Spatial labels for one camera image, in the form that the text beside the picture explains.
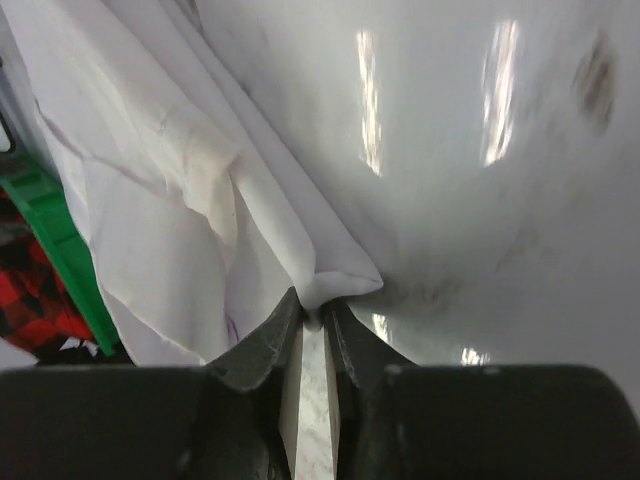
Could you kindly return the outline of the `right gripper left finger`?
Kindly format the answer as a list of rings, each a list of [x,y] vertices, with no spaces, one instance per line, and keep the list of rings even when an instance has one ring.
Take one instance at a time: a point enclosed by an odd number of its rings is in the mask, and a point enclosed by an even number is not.
[[[1,375],[5,479],[289,479],[303,311],[200,367],[80,365]]]

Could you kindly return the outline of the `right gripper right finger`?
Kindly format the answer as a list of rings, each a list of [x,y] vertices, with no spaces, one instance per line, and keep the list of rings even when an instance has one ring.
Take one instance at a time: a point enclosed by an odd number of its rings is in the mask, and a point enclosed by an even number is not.
[[[575,365],[419,366],[324,305],[339,479],[635,479],[621,389]]]

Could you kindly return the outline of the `white long sleeve shirt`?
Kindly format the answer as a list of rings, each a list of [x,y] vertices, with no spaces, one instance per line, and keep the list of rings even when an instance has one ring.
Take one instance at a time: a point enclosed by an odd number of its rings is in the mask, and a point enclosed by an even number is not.
[[[307,310],[382,278],[205,43],[188,1],[5,1],[13,82],[119,337],[200,365],[288,289]]]

